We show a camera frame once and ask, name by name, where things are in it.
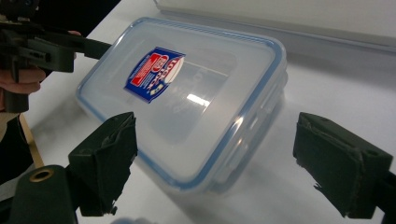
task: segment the plastic food container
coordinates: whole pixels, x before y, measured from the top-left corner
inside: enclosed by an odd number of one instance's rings
[[[223,192],[269,128],[288,76],[273,38],[188,23],[133,22],[77,90],[101,121],[136,116],[135,161],[166,191]]]

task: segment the label sticker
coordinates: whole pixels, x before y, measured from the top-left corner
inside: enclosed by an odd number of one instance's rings
[[[150,103],[175,79],[185,56],[169,49],[155,48],[132,70],[125,89]]]

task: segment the person's hand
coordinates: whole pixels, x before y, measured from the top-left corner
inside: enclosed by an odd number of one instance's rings
[[[16,83],[10,70],[0,69],[0,111],[5,109],[4,90],[30,94],[40,90],[40,82],[46,78],[46,73],[35,66],[20,69],[19,75],[19,83]]]

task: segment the container lid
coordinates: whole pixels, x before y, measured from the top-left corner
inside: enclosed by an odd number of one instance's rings
[[[77,98],[101,121],[134,111],[140,159],[169,185],[191,189],[284,60],[274,39],[142,18],[83,79]]]

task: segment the white table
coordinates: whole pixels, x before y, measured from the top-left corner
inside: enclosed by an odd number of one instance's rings
[[[288,52],[289,82],[271,129],[254,158],[223,196],[177,197],[163,193],[134,163],[115,216],[81,217],[79,223],[128,223],[144,217],[158,224],[380,223],[342,218],[313,188],[315,180],[296,164],[292,149],[301,111],[337,122],[396,155],[396,54],[312,37],[221,21],[162,14],[149,0],[122,0],[88,36],[113,43],[140,17],[230,28],[279,39]],[[46,165],[68,164],[68,153],[100,123],[78,106],[78,83],[97,61],[78,55],[73,74],[52,73],[30,96],[25,117]],[[391,171],[396,173],[396,164]]]

